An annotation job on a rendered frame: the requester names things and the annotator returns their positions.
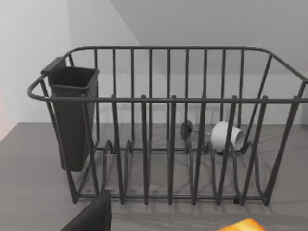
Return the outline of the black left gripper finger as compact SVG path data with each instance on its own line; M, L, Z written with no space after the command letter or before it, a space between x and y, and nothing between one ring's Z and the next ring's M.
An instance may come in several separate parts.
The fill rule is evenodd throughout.
M101 191L79 214L60 231L111 231L111 194Z

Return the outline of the white cup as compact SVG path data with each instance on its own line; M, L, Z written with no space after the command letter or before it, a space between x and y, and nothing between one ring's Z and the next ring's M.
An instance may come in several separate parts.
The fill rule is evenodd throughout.
M210 142L214 151L222 152L225 148L228 134L228 122L216 123L210 133ZM231 129L231 143L236 151L239 151L244 144L244 132L233 126Z

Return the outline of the orange bread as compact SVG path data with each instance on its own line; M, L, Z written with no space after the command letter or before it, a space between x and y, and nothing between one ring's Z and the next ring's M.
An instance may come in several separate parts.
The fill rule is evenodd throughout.
M257 221L247 218L231 225L222 227L216 231L266 231Z

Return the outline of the dark grey cutlery holder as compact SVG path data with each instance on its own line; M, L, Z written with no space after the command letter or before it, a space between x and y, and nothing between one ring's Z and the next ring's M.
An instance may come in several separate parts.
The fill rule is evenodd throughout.
M63 57L55 58L42 71L48 77L51 94L56 97L97 97L99 70L66 65ZM56 117L62 128L64 155L68 169L80 172L88 153L86 150L86 132L81 102L57 102L59 115Z

